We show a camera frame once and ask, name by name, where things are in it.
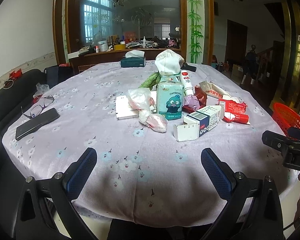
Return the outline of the red plastic basket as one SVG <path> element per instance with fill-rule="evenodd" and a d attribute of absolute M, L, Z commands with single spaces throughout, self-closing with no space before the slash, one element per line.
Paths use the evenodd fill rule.
<path fill-rule="evenodd" d="M 289 128 L 300 129 L 300 115 L 282 103 L 276 102 L 273 104 L 272 118 L 286 136 L 288 136 Z"/>

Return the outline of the white knit cloth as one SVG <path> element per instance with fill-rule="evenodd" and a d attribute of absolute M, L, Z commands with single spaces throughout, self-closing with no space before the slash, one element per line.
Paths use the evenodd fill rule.
<path fill-rule="evenodd" d="M 178 75 L 184 58 L 176 52 L 166 49 L 155 58 L 155 65 L 160 75 Z"/>

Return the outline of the purple frame eyeglasses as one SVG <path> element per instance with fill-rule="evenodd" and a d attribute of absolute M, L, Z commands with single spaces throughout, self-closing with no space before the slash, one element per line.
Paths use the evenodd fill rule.
<path fill-rule="evenodd" d="M 28 119 L 33 119 L 39 116 L 45 108 L 54 102 L 54 100 L 55 98 L 52 95 L 41 97 L 37 104 L 30 108 L 29 114 L 24 113 L 23 108 L 21 108 L 22 115 Z"/>

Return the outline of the pink white plastic bag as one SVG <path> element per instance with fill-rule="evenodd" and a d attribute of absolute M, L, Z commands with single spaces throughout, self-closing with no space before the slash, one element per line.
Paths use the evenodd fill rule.
<path fill-rule="evenodd" d="M 153 112 L 155 103 L 149 88 L 129 89 L 126 96 L 132 109 L 138 111 L 141 124 L 158 133 L 167 131 L 167 119 Z"/>

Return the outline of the teal cartoon tissue pack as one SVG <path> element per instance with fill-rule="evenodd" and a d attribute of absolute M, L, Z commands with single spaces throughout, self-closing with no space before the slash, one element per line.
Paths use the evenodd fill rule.
<path fill-rule="evenodd" d="M 184 85 L 176 76 L 162 76 L 157 85 L 157 113 L 167 120 L 182 116 Z"/>

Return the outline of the white red paper wrapper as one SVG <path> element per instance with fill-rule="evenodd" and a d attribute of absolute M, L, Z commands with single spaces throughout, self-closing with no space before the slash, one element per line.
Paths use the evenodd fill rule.
<path fill-rule="evenodd" d="M 224 100 L 232 100 L 236 103 L 240 103 L 239 98 L 231 96 L 227 91 L 218 87 L 214 83 L 203 81 L 199 83 L 200 88 L 204 91 L 207 95 Z"/>

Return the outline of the lilac floral tablecloth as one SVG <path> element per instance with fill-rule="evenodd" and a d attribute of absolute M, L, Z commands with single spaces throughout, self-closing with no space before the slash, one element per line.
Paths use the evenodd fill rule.
<path fill-rule="evenodd" d="M 65 171 L 89 147 L 97 164 L 79 198 L 79 213 L 119 218 L 150 226 L 195 226 L 212 223 L 225 201 L 204 171 L 200 156 L 209 147 L 234 171 L 249 178 L 274 178 L 280 198 L 291 191 L 298 174 L 282 166 L 281 154 L 262 143 L 262 134 L 281 129 L 251 94 L 210 66 L 190 74 L 193 85 L 212 82 L 247 104 L 248 125 L 219 124 L 193 141 L 178 142 L 170 121 L 165 133 L 143 126 L 137 118 L 118 120 L 115 99 L 139 87 L 156 71 L 98 64 L 53 87 L 52 108 L 59 118 L 38 131 L 15 139 L 24 116 L 4 134 L 2 144 L 26 177 L 46 179 Z"/>

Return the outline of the green fuzzy towel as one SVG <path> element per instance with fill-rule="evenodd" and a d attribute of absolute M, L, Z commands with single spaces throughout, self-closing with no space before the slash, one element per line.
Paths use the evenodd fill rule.
<path fill-rule="evenodd" d="M 161 80 L 161 75 L 159 72 L 155 72 L 150 75 L 140 86 L 139 88 L 149 88 L 153 89 Z"/>

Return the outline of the white blue medicine box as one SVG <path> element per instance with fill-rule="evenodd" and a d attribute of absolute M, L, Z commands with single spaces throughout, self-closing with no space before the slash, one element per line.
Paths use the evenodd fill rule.
<path fill-rule="evenodd" d="M 183 117 L 182 125 L 174 125 L 173 135 L 178 142 L 200 138 L 219 124 L 222 107 L 220 105 L 203 107 Z"/>

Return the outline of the black smartphone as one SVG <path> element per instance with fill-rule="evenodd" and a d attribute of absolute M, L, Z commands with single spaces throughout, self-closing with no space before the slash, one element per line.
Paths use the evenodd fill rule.
<path fill-rule="evenodd" d="M 57 120 L 59 117 L 60 114 L 57 112 L 57 110 L 55 108 L 52 108 L 42 114 L 39 114 L 37 117 L 28 120 L 27 122 L 17 127 L 15 133 L 16 141 L 19 141 L 27 135 L 38 131 L 41 127 Z"/>

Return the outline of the teal tissue box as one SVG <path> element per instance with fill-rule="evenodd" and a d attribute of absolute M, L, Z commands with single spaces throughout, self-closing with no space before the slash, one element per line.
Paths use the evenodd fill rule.
<path fill-rule="evenodd" d="M 122 68 L 144 67 L 145 65 L 145 52 L 141 50 L 128 51 L 120 61 Z"/>

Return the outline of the clear plastic bag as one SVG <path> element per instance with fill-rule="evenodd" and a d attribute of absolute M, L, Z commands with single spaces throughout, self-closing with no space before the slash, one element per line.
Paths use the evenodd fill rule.
<path fill-rule="evenodd" d="M 50 90 L 50 87 L 47 84 L 42 85 L 40 83 L 37 83 L 36 84 L 36 89 L 37 89 L 37 91 L 33 95 L 34 99 L 42 97 L 47 91 Z"/>

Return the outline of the dark red snack packet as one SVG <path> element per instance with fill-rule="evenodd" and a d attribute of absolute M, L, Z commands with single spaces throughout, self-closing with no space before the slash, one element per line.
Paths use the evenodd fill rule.
<path fill-rule="evenodd" d="M 200 109 L 201 108 L 203 108 L 203 107 L 205 107 L 206 105 L 207 105 L 207 94 L 204 92 L 204 91 L 202 91 L 202 89 L 199 87 L 199 86 L 195 86 L 194 87 L 194 95 L 198 98 L 198 100 L 199 100 L 199 103 L 200 103 Z M 183 111 L 184 112 L 186 112 L 186 113 L 193 113 L 193 112 L 195 112 L 195 111 L 193 111 L 193 112 L 191 112 L 191 111 L 187 111 L 187 110 L 185 110 L 184 108 L 183 108 Z"/>

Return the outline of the white red tube bottle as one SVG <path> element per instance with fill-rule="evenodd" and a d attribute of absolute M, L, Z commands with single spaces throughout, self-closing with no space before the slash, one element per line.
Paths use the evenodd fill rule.
<path fill-rule="evenodd" d="M 184 94 L 186 96 L 194 95 L 193 86 L 186 70 L 182 70 L 179 75 L 180 82 L 184 86 Z"/>

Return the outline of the red white torn box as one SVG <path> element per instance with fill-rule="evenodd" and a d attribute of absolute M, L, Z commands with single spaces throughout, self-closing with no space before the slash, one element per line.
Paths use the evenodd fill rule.
<path fill-rule="evenodd" d="M 244 102 L 237 103 L 234 100 L 219 99 L 218 103 L 222 108 L 223 121 L 250 125 L 249 115 L 245 113 L 247 105 Z"/>

